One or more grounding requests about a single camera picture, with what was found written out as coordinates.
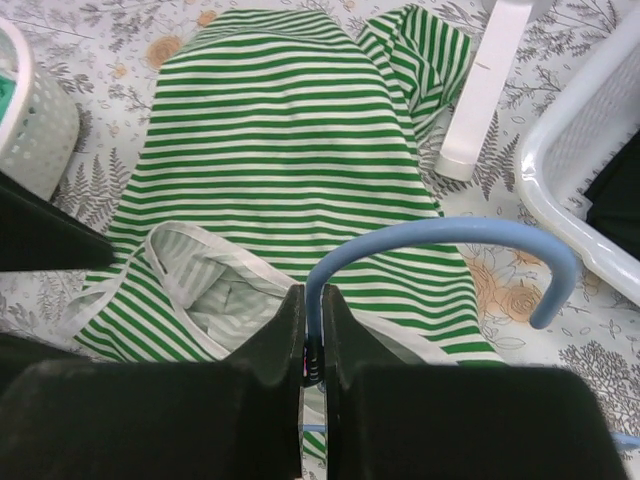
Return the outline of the green striped tank top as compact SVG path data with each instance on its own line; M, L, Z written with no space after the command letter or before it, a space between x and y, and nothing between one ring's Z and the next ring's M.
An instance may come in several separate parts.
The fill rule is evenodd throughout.
M470 58L415 5L355 38L321 11L222 14L159 73L116 262L88 275L67 335L110 361L222 360L335 248L440 218L418 144Z

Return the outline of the white left laundry basket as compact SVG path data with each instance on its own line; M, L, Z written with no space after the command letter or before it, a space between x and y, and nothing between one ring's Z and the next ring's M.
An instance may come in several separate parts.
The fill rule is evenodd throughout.
M78 109L7 19L1 20L1 77L13 85L1 110L1 172L48 200L78 138Z

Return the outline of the green shirt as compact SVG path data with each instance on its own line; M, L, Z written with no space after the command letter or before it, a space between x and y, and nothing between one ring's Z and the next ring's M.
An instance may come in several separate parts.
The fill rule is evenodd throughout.
M15 82L3 75L0 76L0 120L2 120L9 108L13 93L15 90Z

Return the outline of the white right laundry basket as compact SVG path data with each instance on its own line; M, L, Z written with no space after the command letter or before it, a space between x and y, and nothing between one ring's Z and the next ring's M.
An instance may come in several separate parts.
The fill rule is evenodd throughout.
M586 222L589 183L639 128L639 11L631 10L531 128L517 154L519 196L539 224L629 301L639 262Z

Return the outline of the black folded garment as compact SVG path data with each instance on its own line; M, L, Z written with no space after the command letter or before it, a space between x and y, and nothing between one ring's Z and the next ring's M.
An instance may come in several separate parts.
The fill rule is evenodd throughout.
M591 203L589 225L611 240L639 242L639 133L597 175L585 197Z

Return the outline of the white laundry basket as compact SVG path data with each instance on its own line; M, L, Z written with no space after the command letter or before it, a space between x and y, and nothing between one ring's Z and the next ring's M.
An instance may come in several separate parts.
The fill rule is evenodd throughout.
M639 128L639 11L631 10L531 128L517 154L519 196L539 224L629 301L639 262L586 222L589 183Z
M1 77L13 85L1 110L1 172L48 200L78 138L78 109L7 19L1 20Z

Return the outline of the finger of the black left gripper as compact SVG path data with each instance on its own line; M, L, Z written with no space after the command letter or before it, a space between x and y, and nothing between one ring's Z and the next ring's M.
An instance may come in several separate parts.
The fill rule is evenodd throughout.
M1 176L1 269L98 269L114 262L102 235Z
M46 343L1 334L1 394L25 375L59 374L84 366L85 358Z

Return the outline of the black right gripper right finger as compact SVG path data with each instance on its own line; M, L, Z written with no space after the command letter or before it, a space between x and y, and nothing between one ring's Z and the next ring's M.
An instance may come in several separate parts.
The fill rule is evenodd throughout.
M407 364L323 293L331 479L623 479L594 394L553 367Z

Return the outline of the blue wire hanger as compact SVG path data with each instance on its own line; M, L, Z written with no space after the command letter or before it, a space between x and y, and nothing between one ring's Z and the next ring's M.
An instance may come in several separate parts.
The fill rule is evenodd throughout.
M411 221L359 236L326 254L311 270L305 285L307 383L317 384L324 369L322 295L331 277L362 258L422 244L495 244L516 248L541 259L551 270L550 284L530 316L536 329L548 326L576 283L577 260L554 235L515 222L476 217Z

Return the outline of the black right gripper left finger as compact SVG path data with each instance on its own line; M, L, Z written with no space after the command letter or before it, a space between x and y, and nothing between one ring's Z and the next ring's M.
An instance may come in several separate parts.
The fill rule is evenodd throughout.
M85 358L1 394L5 479L297 479L304 290L227 358Z

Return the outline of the white clothes rack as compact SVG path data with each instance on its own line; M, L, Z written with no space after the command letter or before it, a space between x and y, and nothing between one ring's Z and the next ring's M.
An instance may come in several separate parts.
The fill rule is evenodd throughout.
M520 40L527 25L552 5L552 0L483 3L489 20L442 143L436 173L463 182L472 178Z

